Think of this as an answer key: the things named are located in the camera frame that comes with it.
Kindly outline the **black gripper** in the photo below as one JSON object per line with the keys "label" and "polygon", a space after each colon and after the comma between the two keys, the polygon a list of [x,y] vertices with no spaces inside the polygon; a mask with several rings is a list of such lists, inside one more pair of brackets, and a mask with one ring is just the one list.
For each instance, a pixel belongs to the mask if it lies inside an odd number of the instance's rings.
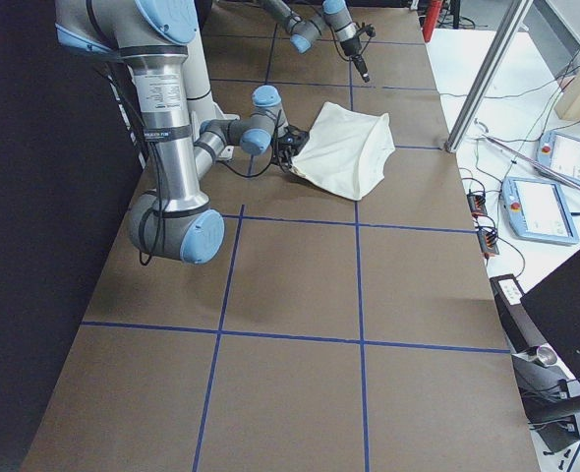
{"label": "black gripper", "polygon": [[373,38],[376,35],[374,26],[365,23],[361,23],[360,25],[351,23],[338,32],[338,42],[342,47],[344,55],[348,59],[351,59],[362,80],[368,82],[371,79],[370,74],[367,64],[361,55],[363,50],[361,36],[363,34],[368,38]]}
{"label": "black gripper", "polygon": [[309,139],[308,131],[288,125],[285,134],[274,139],[274,163],[281,170],[290,170],[292,159],[301,152]]}

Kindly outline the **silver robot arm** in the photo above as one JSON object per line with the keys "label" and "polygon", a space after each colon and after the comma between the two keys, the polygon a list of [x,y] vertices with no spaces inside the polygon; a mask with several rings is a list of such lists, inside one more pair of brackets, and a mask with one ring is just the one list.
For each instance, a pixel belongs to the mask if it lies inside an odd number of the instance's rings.
{"label": "silver robot arm", "polygon": [[288,4],[280,0],[256,1],[289,35],[291,43],[301,54],[306,53],[327,31],[332,34],[339,56],[351,62],[364,83],[371,78],[363,53],[361,36],[365,34],[367,43],[376,36],[371,24],[354,22],[345,1],[323,1],[320,8],[314,5],[314,15],[303,19]]}
{"label": "silver robot arm", "polygon": [[309,134],[289,124],[278,90],[260,86],[242,119],[213,101],[192,1],[58,1],[59,42],[117,62],[136,89],[131,122],[142,127],[155,186],[134,204],[129,237],[146,266],[160,257],[194,265],[218,252],[224,220],[200,180],[227,148],[289,167]]}

